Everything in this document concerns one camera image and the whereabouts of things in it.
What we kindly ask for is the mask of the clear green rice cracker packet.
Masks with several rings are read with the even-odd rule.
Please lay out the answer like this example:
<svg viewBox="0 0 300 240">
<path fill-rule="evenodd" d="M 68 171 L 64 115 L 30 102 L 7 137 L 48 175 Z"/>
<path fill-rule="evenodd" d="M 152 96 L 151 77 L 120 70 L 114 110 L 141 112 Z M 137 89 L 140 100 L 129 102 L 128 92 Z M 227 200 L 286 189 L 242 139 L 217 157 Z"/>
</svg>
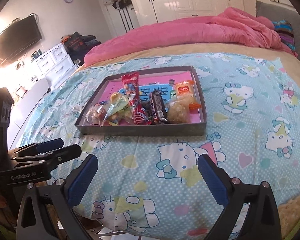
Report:
<svg viewBox="0 0 300 240">
<path fill-rule="evenodd" d="M 190 122 L 189 106 L 182 101 L 172 101 L 169 104 L 167 118 L 171 124 L 186 124 Z"/>
</svg>

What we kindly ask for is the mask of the black bag on chest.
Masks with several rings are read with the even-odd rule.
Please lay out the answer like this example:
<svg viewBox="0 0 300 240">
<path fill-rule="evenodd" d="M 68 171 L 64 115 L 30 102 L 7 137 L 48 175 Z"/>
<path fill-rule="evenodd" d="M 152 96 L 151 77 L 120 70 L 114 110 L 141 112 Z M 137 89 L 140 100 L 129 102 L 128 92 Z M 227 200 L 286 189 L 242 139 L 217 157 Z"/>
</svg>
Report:
<svg viewBox="0 0 300 240">
<path fill-rule="evenodd" d="M 71 35 L 62 36 L 61 43 L 65 46 L 72 61 L 82 66 L 85 55 L 95 46 L 99 46 L 101 41 L 98 41 L 94 35 L 81 35 L 76 31 Z"/>
</svg>

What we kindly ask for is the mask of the black chocolate bar wrapper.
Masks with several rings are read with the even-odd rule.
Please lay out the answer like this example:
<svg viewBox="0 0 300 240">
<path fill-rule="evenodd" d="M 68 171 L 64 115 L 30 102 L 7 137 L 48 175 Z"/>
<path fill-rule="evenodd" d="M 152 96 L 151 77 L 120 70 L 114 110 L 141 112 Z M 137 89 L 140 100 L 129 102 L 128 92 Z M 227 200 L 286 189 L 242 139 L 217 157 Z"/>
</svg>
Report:
<svg viewBox="0 0 300 240">
<path fill-rule="evenodd" d="M 150 96 L 153 121 L 155 124 L 168 124 L 167 112 L 163 98 L 158 90 L 153 90 Z"/>
</svg>

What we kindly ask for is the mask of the yellow brown snack bag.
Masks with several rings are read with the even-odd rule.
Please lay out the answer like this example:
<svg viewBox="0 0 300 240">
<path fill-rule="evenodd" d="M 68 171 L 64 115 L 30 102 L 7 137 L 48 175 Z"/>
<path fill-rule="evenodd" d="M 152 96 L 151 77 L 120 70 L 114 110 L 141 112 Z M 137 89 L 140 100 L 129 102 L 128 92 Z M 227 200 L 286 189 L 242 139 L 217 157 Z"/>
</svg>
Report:
<svg viewBox="0 0 300 240">
<path fill-rule="evenodd" d="M 119 126 L 123 119 L 129 125 L 133 125 L 133 117 L 128 98 L 119 92 L 111 94 L 110 106 L 107 110 L 107 122 L 111 126 Z"/>
</svg>

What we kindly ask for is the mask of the white round chair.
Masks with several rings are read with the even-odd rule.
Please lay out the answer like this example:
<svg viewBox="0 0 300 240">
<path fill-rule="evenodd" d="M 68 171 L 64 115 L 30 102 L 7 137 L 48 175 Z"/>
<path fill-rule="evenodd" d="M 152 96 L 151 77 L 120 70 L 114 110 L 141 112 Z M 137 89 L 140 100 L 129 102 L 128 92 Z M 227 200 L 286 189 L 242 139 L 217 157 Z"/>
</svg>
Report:
<svg viewBox="0 0 300 240">
<path fill-rule="evenodd" d="M 10 126 L 7 130 L 8 150 L 16 148 L 17 142 L 24 132 L 27 118 L 48 90 L 48 81 L 46 79 L 40 79 L 13 107 L 11 111 Z"/>
</svg>

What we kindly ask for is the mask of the grey tray with pink book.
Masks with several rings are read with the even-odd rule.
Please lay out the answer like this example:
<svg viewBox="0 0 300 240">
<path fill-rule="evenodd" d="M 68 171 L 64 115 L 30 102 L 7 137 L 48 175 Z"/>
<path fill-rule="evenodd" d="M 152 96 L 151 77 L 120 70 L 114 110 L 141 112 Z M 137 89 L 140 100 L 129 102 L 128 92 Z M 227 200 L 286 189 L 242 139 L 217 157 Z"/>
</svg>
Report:
<svg viewBox="0 0 300 240">
<path fill-rule="evenodd" d="M 81 111 L 75 122 L 76 128 L 82 134 L 111 134 L 120 136 L 142 136 L 142 137 L 181 137 L 181 136 L 201 136 L 205 134 L 207 114 L 204 97 L 200 85 L 199 77 L 193 66 L 173 66 L 164 68 L 141 69 L 138 70 L 139 85 L 143 94 L 143 99 L 147 98 L 153 89 L 163 92 L 162 97 L 166 100 L 170 98 L 173 88 L 172 82 L 194 81 L 194 94 L 201 104 L 201 108 L 190 113 L 190 122 L 187 124 L 163 124 L 163 125 L 129 125 L 125 120 L 121 120 L 118 126 L 104 124 L 88 124 L 85 116 L 89 108 L 95 103 L 109 100 L 114 92 L 123 92 L 121 82 L 122 74 L 105 77 L 95 90 L 86 106 Z"/>
</svg>

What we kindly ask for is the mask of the clear mixed candy bag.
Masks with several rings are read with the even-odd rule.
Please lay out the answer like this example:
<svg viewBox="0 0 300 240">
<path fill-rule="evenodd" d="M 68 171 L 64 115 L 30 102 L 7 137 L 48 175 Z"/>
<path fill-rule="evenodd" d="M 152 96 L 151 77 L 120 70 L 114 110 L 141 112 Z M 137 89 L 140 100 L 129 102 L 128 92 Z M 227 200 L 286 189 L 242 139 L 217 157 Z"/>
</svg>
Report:
<svg viewBox="0 0 300 240">
<path fill-rule="evenodd" d="M 102 127 L 107 120 L 109 110 L 108 101 L 98 102 L 89 108 L 85 119 L 89 125 L 98 125 Z"/>
</svg>

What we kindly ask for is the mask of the wall mounted black television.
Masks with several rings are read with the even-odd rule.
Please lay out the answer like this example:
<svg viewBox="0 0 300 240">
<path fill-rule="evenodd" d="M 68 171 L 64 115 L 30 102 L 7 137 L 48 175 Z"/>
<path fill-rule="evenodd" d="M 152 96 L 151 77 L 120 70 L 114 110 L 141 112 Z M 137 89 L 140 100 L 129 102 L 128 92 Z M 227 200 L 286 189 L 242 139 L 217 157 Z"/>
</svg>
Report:
<svg viewBox="0 0 300 240">
<path fill-rule="evenodd" d="M 0 34 L 0 67 L 17 61 L 41 39 L 42 35 L 34 15 L 12 23 Z"/>
</svg>

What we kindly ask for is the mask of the black green snack packet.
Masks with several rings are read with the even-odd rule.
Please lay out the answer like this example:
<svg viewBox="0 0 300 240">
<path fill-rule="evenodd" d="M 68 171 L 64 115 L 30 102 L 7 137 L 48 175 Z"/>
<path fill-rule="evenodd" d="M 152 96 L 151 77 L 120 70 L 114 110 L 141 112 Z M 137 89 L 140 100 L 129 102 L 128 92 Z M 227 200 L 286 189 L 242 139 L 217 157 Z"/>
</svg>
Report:
<svg viewBox="0 0 300 240">
<path fill-rule="evenodd" d="M 147 119 L 149 121 L 153 121 L 153 114 L 152 114 L 152 107 L 150 101 L 142 101 L 141 102 L 142 108 L 145 110 Z"/>
</svg>

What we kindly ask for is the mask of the red long candy packet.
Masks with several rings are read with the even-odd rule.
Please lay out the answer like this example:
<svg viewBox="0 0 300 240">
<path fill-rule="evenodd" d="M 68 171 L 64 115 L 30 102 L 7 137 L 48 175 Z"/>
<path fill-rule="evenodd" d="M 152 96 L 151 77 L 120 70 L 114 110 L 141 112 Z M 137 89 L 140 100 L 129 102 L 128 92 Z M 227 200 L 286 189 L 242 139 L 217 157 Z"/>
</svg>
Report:
<svg viewBox="0 0 300 240">
<path fill-rule="evenodd" d="M 121 81 L 129 101 L 134 125 L 150 125 L 151 121 L 141 104 L 139 93 L 139 73 L 133 72 L 122 75 Z"/>
</svg>

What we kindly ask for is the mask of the grey headboard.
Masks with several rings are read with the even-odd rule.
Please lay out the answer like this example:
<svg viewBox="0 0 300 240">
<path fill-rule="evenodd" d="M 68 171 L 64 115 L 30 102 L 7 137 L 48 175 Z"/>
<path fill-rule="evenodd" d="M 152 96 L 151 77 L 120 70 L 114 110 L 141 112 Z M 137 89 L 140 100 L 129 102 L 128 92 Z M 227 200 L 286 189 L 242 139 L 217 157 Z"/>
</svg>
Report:
<svg viewBox="0 0 300 240">
<path fill-rule="evenodd" d="M 256 1 L 256 16 L 263 16 L 271 20 L 281 41 L 296 53 L 300 60 L 299 14 L 277 5 Z"/>
</svg>

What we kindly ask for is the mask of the orange cracker packet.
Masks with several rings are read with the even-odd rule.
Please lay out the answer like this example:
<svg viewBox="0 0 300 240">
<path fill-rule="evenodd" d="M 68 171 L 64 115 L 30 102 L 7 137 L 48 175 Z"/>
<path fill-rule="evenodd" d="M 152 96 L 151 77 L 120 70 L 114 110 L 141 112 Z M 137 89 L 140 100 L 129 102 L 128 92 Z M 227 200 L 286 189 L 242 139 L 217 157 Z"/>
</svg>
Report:
<svg viewBox="0 0 300 240">
<path fill-rule="evenodd" d="M 194 92 L 194 81 L 186 80 L 174 85 L 177 101 L 189 111 L 197 110 L 201 104 L 197 101 Z"/>
</svg>

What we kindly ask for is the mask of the brown fuzzy rug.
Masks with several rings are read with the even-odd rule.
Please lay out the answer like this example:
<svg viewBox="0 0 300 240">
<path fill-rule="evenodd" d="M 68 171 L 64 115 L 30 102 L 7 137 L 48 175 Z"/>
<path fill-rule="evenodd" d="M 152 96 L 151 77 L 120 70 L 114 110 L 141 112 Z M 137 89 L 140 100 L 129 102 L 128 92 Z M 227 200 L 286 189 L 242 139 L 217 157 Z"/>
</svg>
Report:
<svg viewBox="0 0 300 240">
<path fill-rule="evenodd" d="M 291 239 L 300 227 L 300 195 L 278 206 L 282 239 Z"/>
</svg>

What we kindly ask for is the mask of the Hello Kitty blue blanket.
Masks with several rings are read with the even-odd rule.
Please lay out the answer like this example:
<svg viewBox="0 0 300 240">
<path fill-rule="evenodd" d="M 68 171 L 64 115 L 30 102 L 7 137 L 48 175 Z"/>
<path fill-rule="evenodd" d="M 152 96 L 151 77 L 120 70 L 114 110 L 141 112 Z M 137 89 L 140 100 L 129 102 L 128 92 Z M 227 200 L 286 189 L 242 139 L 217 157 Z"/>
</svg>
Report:
<svg viewBox="0 0 300 240">
<path fill-rule="evenodd" d="M 75 122 L 105 77 L 192 66 L 207 110 L 206 132 L 189 137 L 83 135 Z M 60 165 L 64 178 L 87 155 L 99 168 L 76 207 L 110 231 L 156 239 L 200 239 L 222 211 L 198 171 L 201 154 L 244 183 L 270 183 L 276 203 L 300 195 L 300 61 L 204 53 L 120 60 L 77 72 L 33 111 L 20 144 L 62 138 L 82 155 Z"/>
</svg>

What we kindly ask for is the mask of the white drawer chest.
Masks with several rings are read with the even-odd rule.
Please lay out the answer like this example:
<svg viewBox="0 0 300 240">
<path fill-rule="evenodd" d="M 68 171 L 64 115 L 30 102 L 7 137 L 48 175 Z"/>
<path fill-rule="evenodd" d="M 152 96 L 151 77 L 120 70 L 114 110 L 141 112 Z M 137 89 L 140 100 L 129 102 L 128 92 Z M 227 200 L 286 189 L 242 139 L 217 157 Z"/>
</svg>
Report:
<svg viewBox="0 0 300 240">
<path fill-rule="evenodd" d="M 45 79 L 51 90 L 59 88 L 78 69 L 61 43 L 35 59 L 32 67 L 36 77 Z"/>
</svg>

